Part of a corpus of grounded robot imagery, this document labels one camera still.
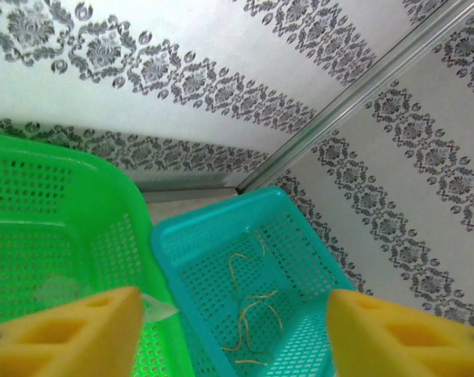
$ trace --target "patterned wallpaper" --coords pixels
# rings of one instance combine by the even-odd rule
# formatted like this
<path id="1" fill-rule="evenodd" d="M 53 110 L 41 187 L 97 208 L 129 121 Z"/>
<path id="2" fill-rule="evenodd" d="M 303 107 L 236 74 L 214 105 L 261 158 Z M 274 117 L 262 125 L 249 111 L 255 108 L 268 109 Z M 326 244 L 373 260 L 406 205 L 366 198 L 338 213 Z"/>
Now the patterned wallpaper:
<path id="1" fill-rule="evenodd" d="M 0 132 L 237 185 L 441 3 L 0 1 Z"/>
<path id="2" fill-rule="evenodd" d="M 360 291 L 474 325 L 474 17 L 272 183 Z"/>

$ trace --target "plastic basket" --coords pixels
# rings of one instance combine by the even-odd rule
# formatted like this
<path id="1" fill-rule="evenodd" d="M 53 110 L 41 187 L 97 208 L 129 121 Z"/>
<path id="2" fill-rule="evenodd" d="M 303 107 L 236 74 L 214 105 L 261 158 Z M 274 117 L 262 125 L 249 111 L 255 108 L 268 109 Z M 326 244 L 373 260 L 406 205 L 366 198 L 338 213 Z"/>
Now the plastic basket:
<path id="1" fill-rule="evenodd" d="M 327 296 L 352 289 L 347 277 L 309 223 L 280 188 L 263 188 L 163 221 L 152 246 L 183 321 L 196 375 L 333 375 L 326 333 Z M 237 283 L 230 274 L 232 258 Z M 246 312 L 250 343 L 238 343 L 239 313 L 248 295 L 278 293 Z M 256 360 L 268 365 L 237 364 Z"/>
<path id="2" fill-rule="evenodd" d="M 136 285 L 172 302 L 151 257 L 150 231 L 142 195 L 111 164 L 0 136 L 0 322 L 45 309 L 35 294 L 55 276 L 87 294 Z M 50 295 L 51 302 L 75 299 L 57 287 Z M 188 355 L 179 316 L 146 324 L 133 375 L 193 375 Z"/>

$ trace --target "teal plastic basket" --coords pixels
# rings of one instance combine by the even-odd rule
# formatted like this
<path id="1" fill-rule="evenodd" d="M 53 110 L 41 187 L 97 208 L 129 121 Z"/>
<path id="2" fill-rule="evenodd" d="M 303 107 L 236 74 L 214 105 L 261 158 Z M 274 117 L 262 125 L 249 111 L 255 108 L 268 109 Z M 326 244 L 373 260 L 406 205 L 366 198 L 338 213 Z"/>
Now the teal plastic basket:
<path id="1" fill-rule="evenodd" d="M 332 289 L 352 285 L 280 188 L 263 188 L 163 221 L 154 228 L 151 243 L 181 308 L 196 375 L 333 375 L 327 298 Z M 238 344 L 239 315 L 257 301 L 246 297 L 273 291 L 263 300 L 268 306 L 261 303 L 246 312 L 251 348 L 265 353 L 246 345 L 223 350 Z"/>

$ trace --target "string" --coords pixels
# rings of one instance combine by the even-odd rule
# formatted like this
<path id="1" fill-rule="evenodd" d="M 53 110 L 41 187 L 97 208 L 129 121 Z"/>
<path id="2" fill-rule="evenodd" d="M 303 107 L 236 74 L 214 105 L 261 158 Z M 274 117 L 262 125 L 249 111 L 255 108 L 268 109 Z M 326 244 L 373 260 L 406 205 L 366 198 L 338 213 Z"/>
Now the string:
<path id="1" fill-rule="evenodd" d="M 251 236 L 254 236 L 260 242 L 260 245 L 261 245 L 261 258 L 259 260 L 253 260 L 252 258 L 248 257 L 247 255 L 244 255 L 244 254 L 241 254 L 241 253 L 234 253 L 228 259 L 228 268 L 230 269 L 230 275 L 232 277 L 232 285 L 233 285 L 233 288 L 234 288 L 235 298 L 238 297 L 239 286 L 238 286 L 238 281 L 237 281 L 237 278 L 235 276 L 235 272 L 234 272 L 234 269 L 233 269 L 232 259 L 233 258 L 243 258 L 243 259 L 246 259 L 246 260 L 251 261 L 251 262 L 262 262 L 264 257 L 265 257 L 265 245 L 262 242 L 261 238 L 258 237 L 258 236 L 255 236 L 255 235 L 251 235 Z M 273 306 L 271 306 L 270 304 L 268 304 L 267 302 L 264 301 L 267 298 L 271 298 L 273 295 L 277 294 L 277 292 L 278 292 L 278 290 L 275 289 L 274 291 L 271 291 L 270 293 L 268 293 L 266 295 L 249 295 L 249 296 L 246 296 L 244 298 L 244 301 L 251 300 L 251 299 L 255 299 L 256 301 L 251 302 L 248 306 L 246 306 L 246 308 L 244 308 L 243 310 L 240 311 L 239 321 L 238 321 L 238 325 L 237 325 L 238 326 L 238 333 L 239 333 L 239 341 L 238 341 L 237 345 L 235 347 L 232 347 L 232 348 L 221 347 L 221 349 L 223 351 L 236 352 L 236 351 L 239 351 L 241 349 L 242 341 L 244 340 L 243 336 L 242 336 L 242 324 L 244 324 L 245 336 L 246 336 L 246 346 L 247 346 L 248 350 L 251 353 L 258 354 L 258 355 L 265 355 L 265 354 L 269 355 L 271 357 L 271 359 L 274 360 L 274 356 L 272 355 L 272 353 L 270 353 L 268 351 L 256 351 L 256 350 L 253 350 L 253 348 L 251 347 L 251 344 L 250 344 L 251 343 L 250 326 L 249 326 L 249 321 L 247 320 L 247 317 L 246 317 L 246 313 L 249 309 L 253 308 L 254 306 L 257 306 L 257 305 L 267 306 L 274 313 L 274 316 L 275 316 L 277 322 L 279 323 L 279 328 L 280 328 L 281 335 L 282 335 L 284 328 L 283 328 L 283 320 L 281 319 L 281 316 L 279 315 L 279 313 L 277 312 L 277 310 L 275 310 L 275 308 Z M 259 360 L 254 360 L 254 359 L 236 360 L 235 363 L 236 364 L 259 364 L 259 365 L 268 365 L 269 364 L 269 363 L 259 361 Z"/>

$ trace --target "green plastic basket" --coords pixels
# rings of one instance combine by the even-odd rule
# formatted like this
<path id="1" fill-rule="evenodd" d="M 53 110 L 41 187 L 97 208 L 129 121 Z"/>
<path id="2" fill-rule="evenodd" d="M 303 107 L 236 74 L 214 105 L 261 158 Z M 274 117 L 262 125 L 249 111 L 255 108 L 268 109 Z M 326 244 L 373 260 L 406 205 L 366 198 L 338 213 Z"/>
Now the green plastic basket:
<path id="1" fill-rule="evenodd" d="M 142 195 L 110 163 L 0 135 L 0 322 L 45 309 L 35 296 L 55 276 L 85 295 L 135 285 L 173 302 L 150 231 Z M 49 298 L 75 294 L 53 289 Z M 133 375 L 193 375 L 179 315 L 144 326 Z"/>

